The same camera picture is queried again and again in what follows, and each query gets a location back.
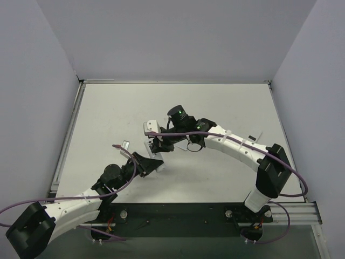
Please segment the white battery cover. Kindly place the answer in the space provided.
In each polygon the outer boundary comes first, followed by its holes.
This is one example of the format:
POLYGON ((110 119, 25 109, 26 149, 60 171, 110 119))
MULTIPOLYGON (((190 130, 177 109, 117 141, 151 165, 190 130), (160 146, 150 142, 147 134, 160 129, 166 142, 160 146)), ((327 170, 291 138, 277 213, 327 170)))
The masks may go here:
POLYGON ((188 151, 188 144, 178 144, 176 145, 178 148, 180 148, 183 151, 188 151))

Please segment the white remote control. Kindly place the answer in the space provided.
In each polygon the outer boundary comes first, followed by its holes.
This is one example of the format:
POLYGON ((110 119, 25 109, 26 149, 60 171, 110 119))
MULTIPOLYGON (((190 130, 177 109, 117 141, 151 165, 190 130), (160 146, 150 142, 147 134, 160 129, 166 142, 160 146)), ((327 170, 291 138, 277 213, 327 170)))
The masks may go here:
MULTIPOLYGON (((155 160, 162 160, 163 161, 163 156, 161 153, 153 153, 151 151, 150 145, 153 143, 153 141, 151 139, 147 139, 144 141, 144 145, 145 148, 149 154, 149 157, 151 159, 155 159, 155 160)), ((165 164, 163 163, 162 165, 160 165, 156 170, 157 173, 162 172, 165 169, 165 164)))

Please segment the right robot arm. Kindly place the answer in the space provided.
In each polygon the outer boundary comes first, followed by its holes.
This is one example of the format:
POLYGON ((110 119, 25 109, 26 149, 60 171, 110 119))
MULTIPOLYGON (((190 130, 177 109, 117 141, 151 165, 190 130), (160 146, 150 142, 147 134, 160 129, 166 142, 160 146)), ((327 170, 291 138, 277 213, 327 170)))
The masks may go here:
POLYGON ((181 105, 169 110, 168 123, 161 127, 156 120, 143 124, 149 138, 148 149, 152 156, 174 150, 174 145, 184 140, 200 148, 220 151, 256 172, 255 187, 244 201, 247 209, 258 213, 271 199, 280 196, 292 174, 292 168, 283 147, 278 144, 265 146, 233 134, 215 122, 188 115, 181 105))

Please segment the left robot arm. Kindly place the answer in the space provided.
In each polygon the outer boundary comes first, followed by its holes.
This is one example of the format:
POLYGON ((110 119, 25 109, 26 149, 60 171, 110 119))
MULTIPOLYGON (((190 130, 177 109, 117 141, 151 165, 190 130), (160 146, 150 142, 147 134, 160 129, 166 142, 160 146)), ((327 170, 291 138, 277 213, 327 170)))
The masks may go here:
POLYGON ((108 220, 116 192, 136 176, 145 177, 163 164, 158 155, 146 158, 134 152, 125 165, 106 166, 97 182, 79 195, 45 205, 30 204, 5 236, 20 258, 36 258, 51 241, 78 225, 108 220))

